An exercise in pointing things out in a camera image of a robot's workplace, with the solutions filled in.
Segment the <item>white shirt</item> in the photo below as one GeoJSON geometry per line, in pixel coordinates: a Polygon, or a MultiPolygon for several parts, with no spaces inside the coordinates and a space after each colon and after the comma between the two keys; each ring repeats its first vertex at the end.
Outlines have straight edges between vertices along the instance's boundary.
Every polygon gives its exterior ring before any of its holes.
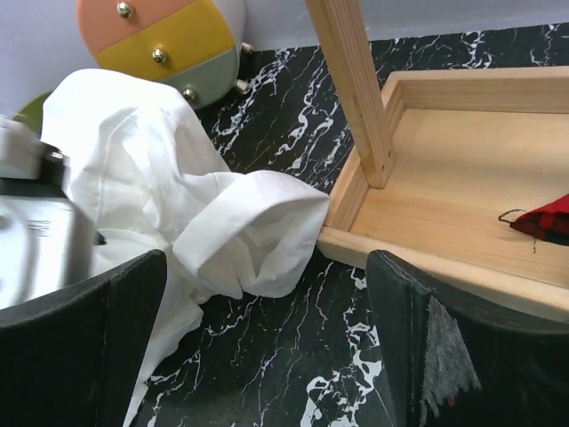
{"type": "Polygon", "coordinates": [[[42,140],[68,159],[64,190],[105,238],[92,273],[165,253],[167,280],[125,421],[149,377],[221,294],[270,298],[299,282],[329,197],[269,170],[229,169],[195,111],[169,85],[89,68],[43,105],[42,140]]]}

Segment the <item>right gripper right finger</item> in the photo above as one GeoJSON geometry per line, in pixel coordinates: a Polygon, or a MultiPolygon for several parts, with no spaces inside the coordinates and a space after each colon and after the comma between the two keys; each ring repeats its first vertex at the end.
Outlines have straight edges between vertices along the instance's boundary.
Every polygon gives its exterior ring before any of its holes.
{"type": "Polygon", "coordinates": [[[365,276],[400,426],[565,426],[568,326],[381,250],[365,276]]]}

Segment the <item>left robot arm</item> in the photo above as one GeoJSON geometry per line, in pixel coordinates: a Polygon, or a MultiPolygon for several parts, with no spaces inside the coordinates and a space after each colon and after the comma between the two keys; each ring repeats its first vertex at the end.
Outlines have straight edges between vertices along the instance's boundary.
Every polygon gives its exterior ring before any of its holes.
{"type": "Polygon", "coordinates": [[[1,306],[89,278],[104,243],[64,193],[67,160],[24,124],[1,119],[1,306]]]}

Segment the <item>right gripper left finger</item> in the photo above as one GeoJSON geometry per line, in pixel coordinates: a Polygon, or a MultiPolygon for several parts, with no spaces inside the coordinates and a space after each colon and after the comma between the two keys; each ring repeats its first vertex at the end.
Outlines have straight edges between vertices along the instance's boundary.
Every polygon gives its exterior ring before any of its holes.
{"type": "Polygon", "coordinates": [[[164,252],[1,311],[3,426],[120,426],[165,283],[164,252]]]}

